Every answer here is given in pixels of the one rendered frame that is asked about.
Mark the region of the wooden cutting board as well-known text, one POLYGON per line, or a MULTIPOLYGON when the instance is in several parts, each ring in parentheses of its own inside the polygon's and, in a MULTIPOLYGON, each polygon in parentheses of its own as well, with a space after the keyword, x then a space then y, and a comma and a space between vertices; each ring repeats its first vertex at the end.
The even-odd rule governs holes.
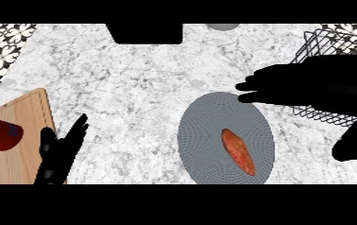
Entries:
POLYGON ((41 163, 39 131, 42 128, 55 129, 42 88, 0 105, 0 120, 23 129, 17 145, 10 150, 0 151, 0 184, 32 184, 41 163))

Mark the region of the dark red can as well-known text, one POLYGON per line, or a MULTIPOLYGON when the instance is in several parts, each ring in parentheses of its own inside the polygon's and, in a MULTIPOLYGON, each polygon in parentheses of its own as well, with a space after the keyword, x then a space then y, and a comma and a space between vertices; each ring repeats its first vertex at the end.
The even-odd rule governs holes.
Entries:
POLYGON ((17 145, 21 135, 23 128, 0 120, 0 151, 7 151, 17 145))

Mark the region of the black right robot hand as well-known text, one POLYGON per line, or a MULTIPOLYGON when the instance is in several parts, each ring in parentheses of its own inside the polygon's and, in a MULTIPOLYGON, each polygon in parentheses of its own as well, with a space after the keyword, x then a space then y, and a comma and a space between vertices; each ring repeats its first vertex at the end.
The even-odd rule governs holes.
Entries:
POLYGON ((272 64, 235 84, 241 103, 311 106, 357 117, 357 55, 306 57, 302 63, 272 64))

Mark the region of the grey round object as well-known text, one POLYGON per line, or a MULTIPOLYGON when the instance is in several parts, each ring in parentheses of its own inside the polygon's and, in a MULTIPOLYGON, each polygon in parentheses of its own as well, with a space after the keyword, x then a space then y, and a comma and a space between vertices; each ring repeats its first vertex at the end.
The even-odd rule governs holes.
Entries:
POLYGON ((218 31, 228 31, 232 30, 238 24, 206 24, 207 28, 218 30, 218 31))

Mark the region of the black appliance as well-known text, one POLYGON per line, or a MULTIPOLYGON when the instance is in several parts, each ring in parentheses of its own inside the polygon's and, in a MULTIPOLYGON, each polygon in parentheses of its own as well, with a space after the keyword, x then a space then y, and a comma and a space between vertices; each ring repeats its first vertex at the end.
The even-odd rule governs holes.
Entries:
POLYGON ((105 24, 117 44, 179 44, 181 24, 105 24))

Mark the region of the grey oval placemat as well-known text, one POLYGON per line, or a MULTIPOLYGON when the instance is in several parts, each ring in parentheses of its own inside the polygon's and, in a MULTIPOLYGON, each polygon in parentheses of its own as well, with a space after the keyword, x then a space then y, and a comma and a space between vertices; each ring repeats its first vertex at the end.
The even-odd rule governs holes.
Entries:
POLYGON ((268 122, 252 104, 225 92, 200 96, 188 105, 178 125, 176 144, 184 168, 197 184, 263 184, 274 163, 268 122), (247 175, 222 147, 221 131, 243 140, 254 174, 247 175))

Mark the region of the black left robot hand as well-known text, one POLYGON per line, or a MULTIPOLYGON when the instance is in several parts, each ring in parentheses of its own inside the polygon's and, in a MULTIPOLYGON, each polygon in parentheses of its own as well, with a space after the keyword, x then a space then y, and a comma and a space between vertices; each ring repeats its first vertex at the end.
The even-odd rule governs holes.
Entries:
POLYGON ((39 131, 38 154, 41 163, 33 184, 63 184, 88 129, 85 114, 76 119, 64 138, 49 128, 39 131))

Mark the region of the orange sweet potato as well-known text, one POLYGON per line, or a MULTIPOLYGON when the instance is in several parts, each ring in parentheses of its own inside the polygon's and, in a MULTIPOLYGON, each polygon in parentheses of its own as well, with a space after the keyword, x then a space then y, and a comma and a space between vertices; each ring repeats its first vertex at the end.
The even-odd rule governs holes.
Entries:
POLYGON ((253 176, 254 165, 253 165, 253 161, 247 152, 243 139, 228 129, 224 129, 221 131, 219 138, 221 138, 222 147, 237 167, 240 168, 240 170, 244 172, 246 175, 253 176))

